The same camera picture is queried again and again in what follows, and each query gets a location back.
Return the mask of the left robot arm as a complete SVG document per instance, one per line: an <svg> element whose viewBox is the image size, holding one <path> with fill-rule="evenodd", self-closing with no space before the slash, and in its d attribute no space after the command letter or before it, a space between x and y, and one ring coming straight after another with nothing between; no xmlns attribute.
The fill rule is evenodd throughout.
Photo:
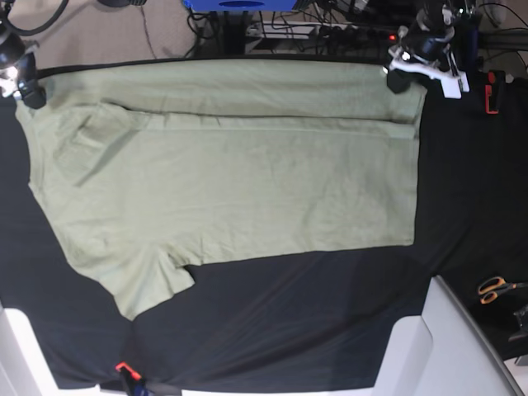
<svg viewBox="0 0 528 396"><path fill-rule="evenodd" d="M412 82L429 78L440 84L445 98L460 99L469 91L466 72L459 67L453 46L456 29L468 25L474 1L425 1L410 26L400 26L396 43L389 47L384 67L386 84L395 94Z"/></svg>

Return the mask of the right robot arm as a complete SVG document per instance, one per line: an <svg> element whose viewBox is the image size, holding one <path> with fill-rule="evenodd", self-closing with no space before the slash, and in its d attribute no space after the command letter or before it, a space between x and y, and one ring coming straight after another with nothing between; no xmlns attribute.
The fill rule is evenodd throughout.
<svg viewBox="0 0 528 396"><path fill-rule="evenodd" d="M35 61L38 44L33 40L23 40L7 25L11 8L10 3L1 7L1 96L12 97L38 110L47 102Z"/></svg>

